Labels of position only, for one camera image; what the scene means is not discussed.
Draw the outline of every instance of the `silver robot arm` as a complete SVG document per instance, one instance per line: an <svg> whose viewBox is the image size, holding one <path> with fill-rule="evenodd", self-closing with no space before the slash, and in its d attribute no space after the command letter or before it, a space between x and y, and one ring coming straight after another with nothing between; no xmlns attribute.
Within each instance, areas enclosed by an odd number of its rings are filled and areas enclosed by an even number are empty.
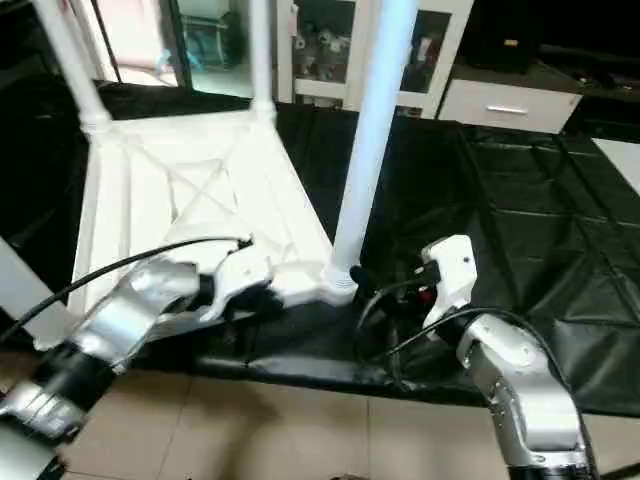
<svg viewBox="0 0 640 480"><path fill-rule="evenodd" d="M470 303L477 273L471 241L463 235L426 247L422 256L438 263L441 276L436 313L425 320L430 325ZM512 479L598 478L579 411L534 336L490 314L446 322L436 334L456 349L486 399Z"/></svg>
<svg viewBox="0 0 640 480"><path fill-rule="evenodd" d="M60 479L55 447L73 441L145 343L218 323L231 300L272 279L254 246L230 253L210 274L165 257L136 267L0 402L0 478Z"/></svg>

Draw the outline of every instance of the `figurine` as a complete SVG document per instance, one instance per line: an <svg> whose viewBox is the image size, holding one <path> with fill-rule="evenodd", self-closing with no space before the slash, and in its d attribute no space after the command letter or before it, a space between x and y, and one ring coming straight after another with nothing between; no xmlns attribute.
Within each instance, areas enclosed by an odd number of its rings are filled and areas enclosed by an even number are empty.
<svg viewBox="0 0 640 480"><path fill-rule="evenodd" d="M315 25L307 23L293 40L296 77L315 79L318 77L320 44Z"/></svg>
<svg viewBox="0 0 640 480"><path fill-rule="evenodd" d="M334 35L324 29L318 35L321 44L318 76L320 80L329 82L344 82L349 63L349 45L351 39L344 35Z"/></svg>

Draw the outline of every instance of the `black cable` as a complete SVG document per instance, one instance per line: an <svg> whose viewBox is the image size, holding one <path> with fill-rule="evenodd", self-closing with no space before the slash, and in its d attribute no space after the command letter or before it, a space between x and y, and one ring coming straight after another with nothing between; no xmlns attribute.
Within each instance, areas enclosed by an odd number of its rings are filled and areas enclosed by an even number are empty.
<svg viewBox="0 0 640 480"><path fill-rule="evenodd" d="M471 307L471 308L466 308L464 310L457 310L453 313L450 313L449 315L445 315L444 317L441 317L439 320L435 321L431 325L427 325L426 327L421 329L418 333L407 338L406 340L396 345L392 349L387 350L386 352L373 357L372 361L376 362L376 361L382 360L383 358L387 358L392 355L395 355L396 353L399 353L400 351L404 350L412 343L416 342L417 340L420 340L425 335L428 335L429 333L433 332L436 328L442 326L444 323L448 322L449 320L454 320L456 318L466 317L467 315L473 315L473 314L496 313L497 310L498 309L492 308L492 307Z"/></svg>
<svg viewBox="0 0 640 480"><path fill-rule="evenodd" d="M389 332L389 338L392 344L398 343L399 335L397 319L394 317L391 319L391 331ZM402 359L400 358L400 354L389 357L389 372L391 373L391 378L396 388L401 392L408 392L409 388L407 388L402 380Z"/></svg>
<svg viewBox="0 0 640 480"><path fill-rule="evenodd" d="M118 260L117 262L114 262L114 263L112 263L110 265L107 265L105 267L102 267L102 268L100 268L100 269L98 269L98 270L96 270L94 272L91 272L91 273L85 275L84 277L79 278L78 280L76 280L75 282L71 283L70 285L66 286L65 288L63 288L59 292L54 293L50 297L44 299L42 302L38 303L37 305L35 305L31 309L29 309L29 311L27 311L27 313L22 315L22 317L20 317L11 327L9 327L4 332L2 332L2 334L0 335L0 344L6 342L7 339L9 339L18 330L20 330L27 323L29 323L34 317L36 317L37 315L42 313L44 310L49 308L51 305L56 303L58 300L63 299L65 297L65 295L68 295L69 293L73 292L74 290L77 290L78 288L86 285L87 283L92 282L93 280L95 280L98 277L106 275L107 273L113 272L114 270L117 270L117 269L119 269L121 267L124 267L126 265L130 265L132 263L135 263L135 262L137 262L139 260L144 260L146 258L153 257L155 255L158 255L159 253L168 252L169 250L175 250L177 248L186 247L188 245L193 245L193 244L196 244L196 243L226 242L226 241L237 242L238 243L238 249L242 249L242 248L244 248L244 247L246 247L248 245L251 245L251 243L252 243L251 240L242 239L242 238L238 238L238 237L202 237L202 238L196 238L196 239L193 239L193 240L186 240L184 242L172 243L172 244L169 244L169 245L164 245L162 247L154 248L152 250L147 250L145 252L141 252L141 253L138 253L136 255L132 255L132 256L127 257L127 258L123 258L122 260Z"/></svg>
<svg viewBox="0 0 640 480"><path fill-rule="evenodd" d="M355 339L354 339L354 349L356 358L360 361L360 363L364 363L365 360L362 357L362 352L360 352L360 337L362 335L362 329L364 328L364 324L373 312L373 310L378 306L380 301L390 293L393 293L397 290L401 290L407 287L413 287L417 285L424 285L425 279L422 277L412 278L410 280L404 280L402 282L392 283L390 285L386 285L376 291L375 295L371 297L371 299L367 302L360 317L358 318L358 323L356 323L355 328Z"/></svg>

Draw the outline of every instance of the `white drawer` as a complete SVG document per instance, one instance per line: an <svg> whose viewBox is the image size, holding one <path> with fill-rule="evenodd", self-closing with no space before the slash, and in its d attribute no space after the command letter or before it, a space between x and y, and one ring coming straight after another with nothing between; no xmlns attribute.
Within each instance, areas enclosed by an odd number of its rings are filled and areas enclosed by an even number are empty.
<svg viewBox="0 0 640 480"><path fill-rule="evenodd" d="M581 95L573 93L453 80L438 118L559 133L580 98Z"/></svg>

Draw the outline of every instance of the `black cloth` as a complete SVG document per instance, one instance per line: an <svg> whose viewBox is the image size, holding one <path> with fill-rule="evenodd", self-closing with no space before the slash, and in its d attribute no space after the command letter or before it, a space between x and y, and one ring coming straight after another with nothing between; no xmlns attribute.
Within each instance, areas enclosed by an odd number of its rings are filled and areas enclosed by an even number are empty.
<svg viewBox="0 0 640 480"><path fill-rule="evenodd" d="M246 108L182 89L105 84L116 119ZM2 235L56 290L69 280L87 145L62 83L0 92ZM357 115L280 105L277 127L330 237ZM589 139L394 120L362 255L401 279L419 250L471 236L477 306L526 315L548 340L585 411L640 416L640 198ZM150 345L138 365L218 377L463 405L482 403L441 342L402 355L400 377L354 354L359 305L310 304ZM388 346L387 323L365 353ZM419 325L397 326L401 334Z"/></svg>

